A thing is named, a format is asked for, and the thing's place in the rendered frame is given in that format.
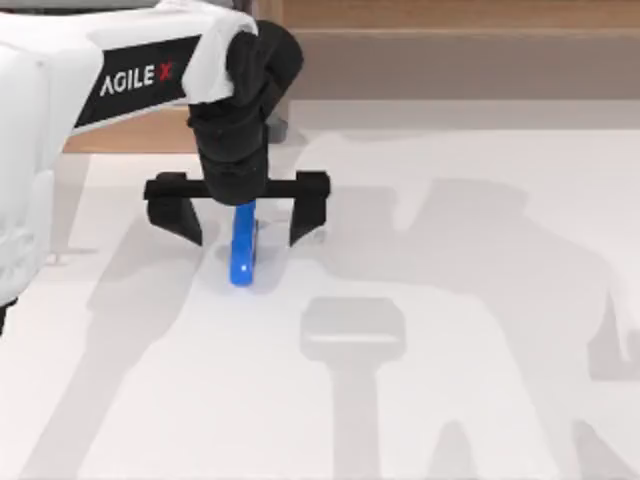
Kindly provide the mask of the pale grey rounded box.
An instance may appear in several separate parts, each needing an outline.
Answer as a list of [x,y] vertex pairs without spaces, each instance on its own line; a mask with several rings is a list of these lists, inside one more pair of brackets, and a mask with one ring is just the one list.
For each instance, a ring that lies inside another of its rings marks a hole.
[[287,139],[289,123],[280,115],[270,116],[267,120],[268,141],[270,144],[282,144]]

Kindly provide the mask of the wooden cupboard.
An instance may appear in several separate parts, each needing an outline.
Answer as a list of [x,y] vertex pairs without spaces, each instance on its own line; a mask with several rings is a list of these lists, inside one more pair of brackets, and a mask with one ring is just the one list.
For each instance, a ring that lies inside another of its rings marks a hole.
[[298,37],[298,132],[640,130],[640,0],[211,1]]

